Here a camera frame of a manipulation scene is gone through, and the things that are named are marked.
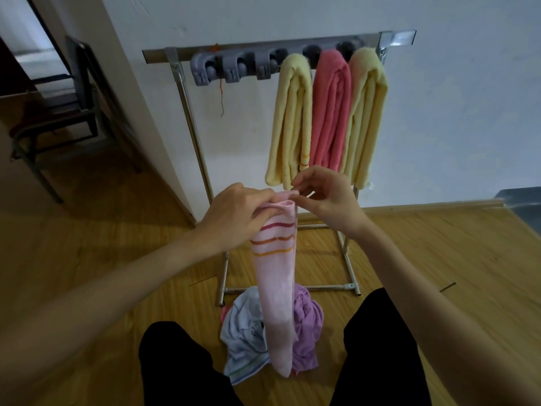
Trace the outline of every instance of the gray object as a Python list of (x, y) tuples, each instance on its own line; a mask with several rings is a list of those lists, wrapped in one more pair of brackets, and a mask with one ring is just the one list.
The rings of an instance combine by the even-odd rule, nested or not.
[(364, 46), (366, 41), (361, 36), (276, 41), (262, 46), (198, 53), (190, 61), (190, 68), (197, 86), (208, 85), (220, 78), (227, 83), (236, 83), (242, 77), (253, 75), (258, 80), (268, 80), (280, 71), (289, 54), (304, 55), (310, 67), (315, 69), (322, 51), (337, 49), (349, 61), (351, 55)]
[[(184, 109), (184, 115), (186, 116), (186, 122), (188, 123), (188, 129), (192, 137), (192, 143), (194, 145), (195, 154), (198, 158), (201, 177), (205, 185), (205, 190), (207, 192), (209, 203), (211, 204), (214, 199), (213, 192), (212, 192), (212, 185), (210, 184), (210, 178), (209, 178), (207, 166), (205, 163), (205, 156), (203, 155), (203, 150), (201, 148), (199, 135), (198, 135), (197, 128), (195, 125), (195, 118), (194, 118), (192, 106), (189, 100), (188, 89), (186, 88), (186, 77), (184, 75), (182, 65), (180, 65), (182, 61), (188, 61), (188, 60), (194, 61), (196, 56), (201, 53), (209, 53), (210, 56), (221, 56), (226, 51), (234, 50), (235, 51), (234, 54), (240, 54), (241, 51), (244, 51), (243, 54), (248, 54), (250, 51), (259, 50), (260, 47), (263, 49), (269, 50), (269, 48), (271, 47), (274, 48), (278, 44), (287, 45), (288, 48), (290, 48), (288, 50), (290, 54), (291, 52), (298, 52), (299, 48), (302, 51), (302, 49), (306, 48), (307, 45), (312, 45), (311, 41), (314, 41), (314, 40), (316, 40), (319, 43), (319, 45), (327, 45), (327, 42), (330, 42), (329, 40), (333, 40), (331, 43), (332, 45), (334, 45), (338, 49), (343, 48), (344, 51), (348, 52), (349, 45), (347, 43), (353, 42), (352, 41), (353, 39), (358, 39), (360, 40), (359, 41), (360, 43), (362, 42), (362, 45), (364, 47), (375, 48), (380, 60), (383, 62), (385, 60), (389, 47), (395, 47), (399, 45), (411, 45), (413, 43), (415, 35), (416, 35), (415, 30), (413, 31), (383, 31), (380, 33), (360, 34), (360, 35), (354, 35), (354, 36), (284, 40), (284, 41), (271, 41), (271, 42), (247, 43), (247, 44), (229, 44), (229, 45), (220, 46), (219, 52), (214, 52), (215, 47), (210, 46), (210, 45), (199, 46), (199, 47), (185, 47), (185, 48), (166, 47), (163, 50), (145, 50), (143, 51), (143, 55), (145, 57), (145, 60), (149, 64), (169, 63), (171, 67), (173, 77), (175, 79), (177, 88), (179, 90), (179, 96), (182, 102), (182, 108)], [(349, 61), (350, 57), (345, 55), (345, 58), (347, 61)], [(199, 82), (203, 82), (203, 78), (205, 76), (208, 79), (209, 74), (211, 74), (211, 76), (214, 76), (213, 70), (210, 70), (210, 72), (206, 71), (205, 74), (206, 75), (204, 74), (201, 75), (201, 79)], [(218, 76), (221, 76), (219, 69), (216, 69), (216, 74), (218, 74)], [(243, 74), (243, 68), (241, 69), (240, 72), (238, 71), (235, 72), (233, 69), (231, 73), (232, 79), (235, 78), (236, 74), (239, 75), (239, 79), (240, 79), (241, 78), (240, 74)], [(359, 189), (355, 186), (353, 187), (353, 193), (355, 194), (355, 197), (358, 197)], [(314, 229), (314, 228), (328, 228), (328, 226), (325, 224), (298, 226), (299, 230)], [(314, 285), (314, 286), (307, 286), (306, 288), (309, 291), (353, 290), (355, 291), (356, 295), (361, 295), (359, 283), (357, 282), (357, 279), (355, 278), (355, 273), (353, 272), (353, 267), (351, 265), (351, 261), (349, 260), (349, 256), (347, 253), (348, 247), (349, 247), (349, 239), (346, 237), (342, 237), (342, 234), (340, 233), (337, 233), (337, 235), (338, 235), (338, 239), (339, 239), (340, 246), (342, 249), (342, 256), (346, 263), (347, 271), (350, 277), (350, 282), (347, 284), (342, 284), (342, 285)], [(219, 290), (218, 304), (220, 306), (224, 306), (223, 297), (225, 294), (237, 294), (242, 291), (246, 291), (246, 288), (226, 287), (228, 266), (229, 266), (229, 252), (226, 252), (224, 253), (223, 274), (222, 274), (222, 279), (220, 282), (220, 290)]]
[(541, 235), (541, 187), (503, 189), (496, 198)]
[(232, 385), (255, 375), (269, 363), (257, 286), (249, 287), (235, 299), (223, 321), (220, 339), (227, 345), (223, 374)]

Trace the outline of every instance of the orange string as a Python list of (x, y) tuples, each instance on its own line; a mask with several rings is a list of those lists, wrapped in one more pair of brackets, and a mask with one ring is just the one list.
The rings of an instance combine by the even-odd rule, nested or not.
[[(213, 52), (218, 52), (220, 51), (220, 46), (218, 45), (218, 43), (214, 44), (214, 46), (212, 47), (212, 51)], [(220, 115), (220, 117), (223, 117), (223, 113), (224, 113), (224, 110), (223, 110), (223, 88), (222, 88), (222, 79), (220, 78), (220, 104), (222, 105), (222, 115)]]

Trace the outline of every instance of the left hand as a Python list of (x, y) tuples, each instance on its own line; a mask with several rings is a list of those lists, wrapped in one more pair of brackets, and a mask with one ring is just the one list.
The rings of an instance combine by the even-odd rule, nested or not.
[(276, 192), (270, 188), (245, 188), (240, 182), (232, 184), (214, 198), (193, 235), (209, 248), (210, 255), (232, 250), (255, 235), (270, 218), (282, 213), (278, 208), (266, 208), (255, 214), (264, 202), (278, 202)]

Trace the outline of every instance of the chair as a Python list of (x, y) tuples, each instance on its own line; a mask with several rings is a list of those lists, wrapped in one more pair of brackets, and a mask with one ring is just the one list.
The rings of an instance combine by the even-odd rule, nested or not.
[[(71, 63), (75, 93), (51, 98), (40, 97), (26, 103), (23, 109), (22, 121), (14, 126), (9, 134), (13, 149), (11, 159), (22, 159), (40, 184), (59, 204), (63, 203), (63, 200), (42, 174), (42, 170), (80, 154), (87, 154), (110, 147), (120, 148), (115, 134), (112, 132), (112, 121), (100, 109), (97, 90), (90, 83), (89, 71), (92, 74), (93, 68), (90, 66), (88, 51), (91, 52), (91, 50), (87, 45), (71, 37), (66, 37), (66, 45)], [(97, 61), (95, 61), (93, 55), (92, 60), (93, 67), (96, 67)], [(54, 132), (56, 129), (79, 123), (88, 124), (89, 135), (45, 147), (38, 146), (38, 136), (41, 134)], [(104, 140), (74, 146), (69, 151), (46, 160), (37, 159), (37, 156), (44, 152), (97, 137), (98, 125), (105, 135)]]

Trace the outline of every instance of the hand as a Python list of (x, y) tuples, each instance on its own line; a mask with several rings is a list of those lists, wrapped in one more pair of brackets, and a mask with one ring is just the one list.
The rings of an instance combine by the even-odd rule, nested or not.
[(255, 235), (270, 218), (282, 213), (278, 208), (255, 210), (264, 202), (278, 202), (276, 192), (245, 188), (240, 182), (221, 191), (193, 234), (209, 255), (226, 252)]
[(313, 166), (299, 172), (291, 185), (300, 195), (292, 195), (289, 199), (348, 238), (355, 239), (369, 222), (343, 174)]

